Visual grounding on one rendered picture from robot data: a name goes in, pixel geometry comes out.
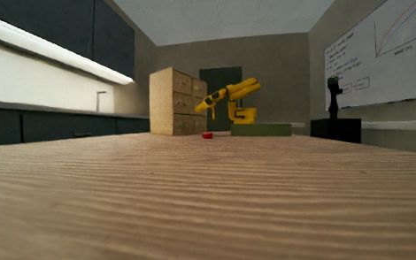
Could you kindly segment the tan wooden chest of drawers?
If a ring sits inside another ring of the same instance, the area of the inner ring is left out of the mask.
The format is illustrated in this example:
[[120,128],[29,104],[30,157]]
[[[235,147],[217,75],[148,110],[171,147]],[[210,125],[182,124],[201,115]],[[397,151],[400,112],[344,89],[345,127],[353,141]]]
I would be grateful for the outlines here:
[[[183,73],[191,78],[192,95],[173,89],[173,70]],[[173,67],[150,75],[150,134],[161,135],[179,135],[173,134],[173,115],[191,115],[192,133],[207,133],[207,109],[206,115],[193,114],[193,79],[199,80],[187,73],[184,73]],[[192,113],[174,112],[173,111],[173,92],[191,96]],[[206,117],[206,132],[193,133],[193,116]]]

